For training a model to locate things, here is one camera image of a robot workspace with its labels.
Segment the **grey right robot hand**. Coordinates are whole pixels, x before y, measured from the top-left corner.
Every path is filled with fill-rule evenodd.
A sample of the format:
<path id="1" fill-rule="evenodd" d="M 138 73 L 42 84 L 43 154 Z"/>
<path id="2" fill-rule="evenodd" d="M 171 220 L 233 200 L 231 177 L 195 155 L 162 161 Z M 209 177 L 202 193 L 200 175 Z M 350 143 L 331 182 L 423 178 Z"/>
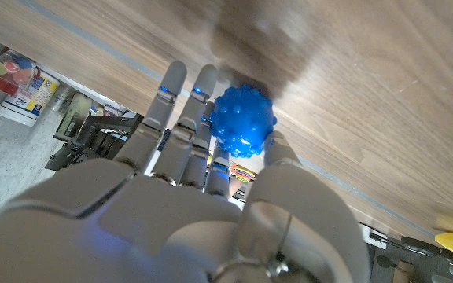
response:
<path id="1" fill-rule="evenodd" d="M 186 78 L 174 61 L 111 160 L 59 170 L 0 208 L 0 282 L 367 282 L 355 216 L 278 131 L 245 206 L 228 201 L 228 155 L 208 155 L 205 65 L 166 145 Z"/>

